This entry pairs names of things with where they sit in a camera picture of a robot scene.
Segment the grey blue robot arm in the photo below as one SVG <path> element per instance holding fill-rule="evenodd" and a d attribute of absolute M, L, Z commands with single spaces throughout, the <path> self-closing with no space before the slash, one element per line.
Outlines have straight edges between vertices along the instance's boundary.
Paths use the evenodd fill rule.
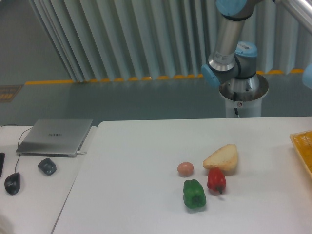
<path fill-rule="evenodd" d="M 201 66 L 203 77 L 212 87 L 219 87 L 242 74 L 243 67 L 237 61 L 238 54 L 235 51 L 245 20 L 251 17 L 255 6 L 259 3 L 258 0 L 216 1 L 216 7 L 223 16 L 223 21 L 218 31 L 214 51 L 209 55 L 207 63 Z M 309 33 L 312 31 L 312 2 L 310 0 L 276 0 L 274 3 L 285 8 Z M 275 50 L 281 51 L 289 46 L 288 55 L 281 52 L 276 57 L 287 64 L 290 64 L 291 56 L 295 54 L 294 47 L 299 41 L 298 32 L 298 28 L 290 21 L 280 23 L 280 28 L 276 29 L 282 43 L 276 46 Z"/>

